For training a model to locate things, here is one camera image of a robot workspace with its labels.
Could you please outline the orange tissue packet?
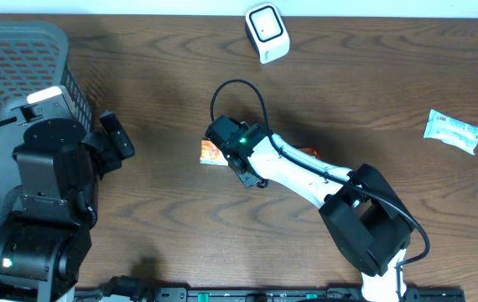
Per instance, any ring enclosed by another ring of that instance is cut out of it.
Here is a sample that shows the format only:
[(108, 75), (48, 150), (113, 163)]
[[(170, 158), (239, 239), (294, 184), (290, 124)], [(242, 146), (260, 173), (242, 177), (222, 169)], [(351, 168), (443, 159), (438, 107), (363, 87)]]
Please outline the orange tissue packet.
[(228, 165), (222, 152), (210, 140), (201, 141), (200, 163), (220, 166)]

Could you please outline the red Top chocolate bar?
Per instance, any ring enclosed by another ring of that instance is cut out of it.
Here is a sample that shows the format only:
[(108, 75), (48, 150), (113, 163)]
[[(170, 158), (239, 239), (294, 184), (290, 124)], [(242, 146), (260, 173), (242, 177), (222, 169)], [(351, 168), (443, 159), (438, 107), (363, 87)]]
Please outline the red Top chocolate bar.
[(320, 159), (319, 151), (316, 148), (300, 148), (299, 151), (312, 156), (316, 159)]

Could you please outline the teal snack packet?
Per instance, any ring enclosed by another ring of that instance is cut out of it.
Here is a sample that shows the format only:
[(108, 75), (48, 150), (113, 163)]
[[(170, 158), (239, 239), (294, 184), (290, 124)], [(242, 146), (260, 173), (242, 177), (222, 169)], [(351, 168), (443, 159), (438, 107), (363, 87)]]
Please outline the teal snack packet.
[(474, 155), (478, 145), (478, 127), (431, 109), (423, 137), (438, 139)]

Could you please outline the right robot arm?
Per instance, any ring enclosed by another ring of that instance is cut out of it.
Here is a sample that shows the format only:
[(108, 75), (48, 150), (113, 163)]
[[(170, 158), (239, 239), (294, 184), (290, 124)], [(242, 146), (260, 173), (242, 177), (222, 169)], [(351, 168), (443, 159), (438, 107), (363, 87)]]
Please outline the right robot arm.
[(407, 291), (400, 267), (415, 225), (382, 174), (324, 163), (287, 144), (259, 124), (225, 115), (206, 137), (222, 152), (245, 187), (283, 185), (315, 207), (336, 247), (361, 272), (367, 301), (400, 301)]

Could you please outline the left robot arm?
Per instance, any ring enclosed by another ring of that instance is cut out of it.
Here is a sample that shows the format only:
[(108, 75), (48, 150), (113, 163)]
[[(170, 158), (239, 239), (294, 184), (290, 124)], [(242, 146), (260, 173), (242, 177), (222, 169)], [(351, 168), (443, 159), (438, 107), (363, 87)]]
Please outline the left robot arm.
[(114, 112), (81, 121), (63, 86), (0, 121), (0, 301), (68, 301), (91, 248), (98, 183), (135, 149)]

